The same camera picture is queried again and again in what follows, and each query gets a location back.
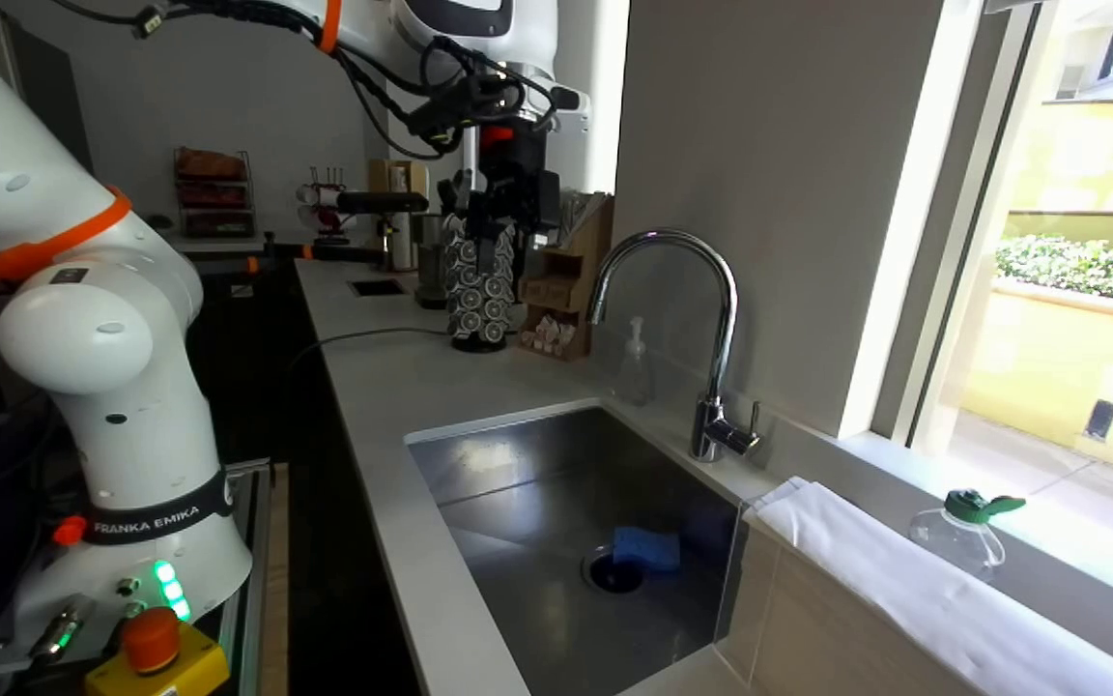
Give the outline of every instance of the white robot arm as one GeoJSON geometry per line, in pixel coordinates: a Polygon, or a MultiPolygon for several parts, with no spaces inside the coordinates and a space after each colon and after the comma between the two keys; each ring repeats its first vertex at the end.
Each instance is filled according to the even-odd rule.
{"type": "MultiPolygon", "coordinates": [[[[552,82],[558,0],[184,0],[145,13],[138,35],[191,13],[313,40],[354,94],[383,99],[437,153],[463,149],[460,214],[545,225],[545,204],[509,191],[543,173],[532,149],[522,149],[528,167],[509,153],[509,167],[488,167],[508,195],[485,204],[476,130],[508,124],[543,146],[550,117],[577,103],[552,82]],[[397,108],[385,84],[421,108],[397,108]]],[[[211,419],[184,354],[200,280],[4,82],[0,280],[18,281],[0,313],[0,354],[53,397],[89,488],[67,549],[18,585],[0,674],[62,653],[74,625],[103,637],[138,607],[208,615],[246,579],[250,554],[227,518],[211,419]]]]}

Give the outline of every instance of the outdoor plants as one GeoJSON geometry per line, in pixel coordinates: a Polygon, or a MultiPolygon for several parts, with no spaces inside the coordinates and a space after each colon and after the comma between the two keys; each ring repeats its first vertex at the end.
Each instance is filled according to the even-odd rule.
{"type": "Polygon", "coordinates": [[[996,280],[1113,298],[1113,246],[1107,238],[1006,234],[996,280]]]}

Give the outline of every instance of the window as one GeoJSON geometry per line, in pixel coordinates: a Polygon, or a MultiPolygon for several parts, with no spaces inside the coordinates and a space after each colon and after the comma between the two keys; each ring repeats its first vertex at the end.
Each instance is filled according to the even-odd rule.
{"type": "Polygon", "coordinates": [[[944,481],[1027,500],[1000,524],[1113,585],[1113,99],[1058,99],[1066,35],[1086,32],[1058,13],[1011,32],[1022,75],[996,82],[1000,124],[978,134],[968,231],[947,234],[935,281],[947,300],[884,424],[944,481]]]}

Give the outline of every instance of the floor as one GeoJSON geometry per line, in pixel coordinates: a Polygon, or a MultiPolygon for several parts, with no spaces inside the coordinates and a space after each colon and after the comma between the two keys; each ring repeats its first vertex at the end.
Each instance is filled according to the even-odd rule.
{"type": "Polygon", "coordinates": [[[289,693],[421,693],[289,263],[208,276],[191,331],[226,459],[289,463],[289,693]]]}

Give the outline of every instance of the sink drain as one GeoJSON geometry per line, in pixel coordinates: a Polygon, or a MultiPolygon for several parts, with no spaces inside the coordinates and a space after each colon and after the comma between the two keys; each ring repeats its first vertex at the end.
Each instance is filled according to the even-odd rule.
{"type": "Polygon", "coordinates": [[[637,559],[613,559],[611,549],[602,549],[602,546],[585,559],[585,576],[588,576],[588,585],[613,591],[613,595],[642,588],[642,566],[637,559]]]}

